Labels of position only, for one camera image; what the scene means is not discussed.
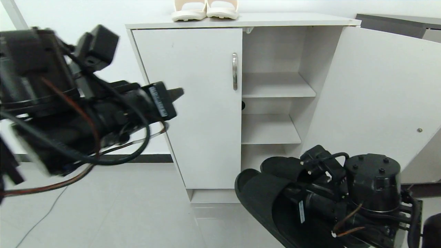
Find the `gray floor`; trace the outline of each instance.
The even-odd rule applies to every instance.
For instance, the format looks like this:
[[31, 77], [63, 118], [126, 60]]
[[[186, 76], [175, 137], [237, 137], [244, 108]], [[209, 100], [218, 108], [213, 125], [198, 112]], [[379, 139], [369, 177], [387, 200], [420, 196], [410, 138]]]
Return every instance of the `gray floor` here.
[[[20, 187], [60, 181], [30, 163]], [[1, 205], [1, 248], [14, 248], [51, 207], [60, 190], [7, 198]], [[426, 219], [441, 198], [424, 199]], [[21, 248], [281, 248], [240, 204], [190, 205], [173, 164], [96, 167], [69, 186]]]

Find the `cabinet shelf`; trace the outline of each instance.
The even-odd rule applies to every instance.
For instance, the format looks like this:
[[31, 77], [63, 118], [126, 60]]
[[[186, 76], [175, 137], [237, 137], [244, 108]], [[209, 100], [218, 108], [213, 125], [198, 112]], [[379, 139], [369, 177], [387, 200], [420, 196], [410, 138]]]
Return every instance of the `cabinet shelf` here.
[[289, 115], [242, 115], [242, 144], [300, 144]]
[[244, 73], [243, 98], [315, 97], [314, 90], [297, 72]]
[[260, 164], [269, 157], [286, 157], [282, 145], [248, 145], [242, 146], [241, 170], [256, 169], [260, 171]]

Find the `white shelf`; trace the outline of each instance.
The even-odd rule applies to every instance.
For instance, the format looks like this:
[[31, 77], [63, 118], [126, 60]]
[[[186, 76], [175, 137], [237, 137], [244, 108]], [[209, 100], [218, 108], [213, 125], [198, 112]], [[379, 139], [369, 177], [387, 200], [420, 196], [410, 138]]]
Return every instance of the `white shelf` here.
[[360, 20], [318, 13], [240, 13], [237, 20], [205, 18], [201, 21], [174, 22], [170, 15], [152, 15], [145, 23], [126, 24], [126, 29], [219, 28], [253, 26], [357, 26]]
[[297, 72], [244, 73], [242, 97], [315, 97], [315, 92]]
[[242, 115], [242, 144], [300, 144], [289, 115]]
[[260, 164], [269, 157], [286, 157], [282, 145], [248, 145], [242, 146], [241, 170], [256, 169], [260, 171]]

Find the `white shoe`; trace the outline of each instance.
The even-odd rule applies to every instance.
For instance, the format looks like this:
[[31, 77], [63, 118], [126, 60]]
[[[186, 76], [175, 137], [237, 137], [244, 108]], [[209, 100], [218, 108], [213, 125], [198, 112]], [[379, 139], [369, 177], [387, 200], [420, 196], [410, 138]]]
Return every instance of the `white shoe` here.
[[[187, 3], [203, 3], [204, 7], [201, 9], [183, 10], [182, 7]], [[207, 17], [207, 3], [205, 0], [175, 0], [175, 12], [172, 13], [172, 20], [188, 21], [188, 20], [202, 20]]]
[[[213, 2], [227, 2], [233, 5], [232, 7], [213, 7]], [[219, 18], [231, 18], [236, 20], [239, 17], [239, 5], [237, 0], [206, 0], [207, 16]]]

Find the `cabinet top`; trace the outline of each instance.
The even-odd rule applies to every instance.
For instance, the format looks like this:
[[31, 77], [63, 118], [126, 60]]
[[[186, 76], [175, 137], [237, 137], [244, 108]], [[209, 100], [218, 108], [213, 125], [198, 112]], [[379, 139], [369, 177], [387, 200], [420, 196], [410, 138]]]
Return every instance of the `cabinet top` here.
[[146, 23], [126, 24], [127, 29], [218, 28], [249, 26], [357, 26], [361, 21], [318, 13], [241, 13], [236, 20], [205, 18], [173, 22], [170, 15], [150, 16]]

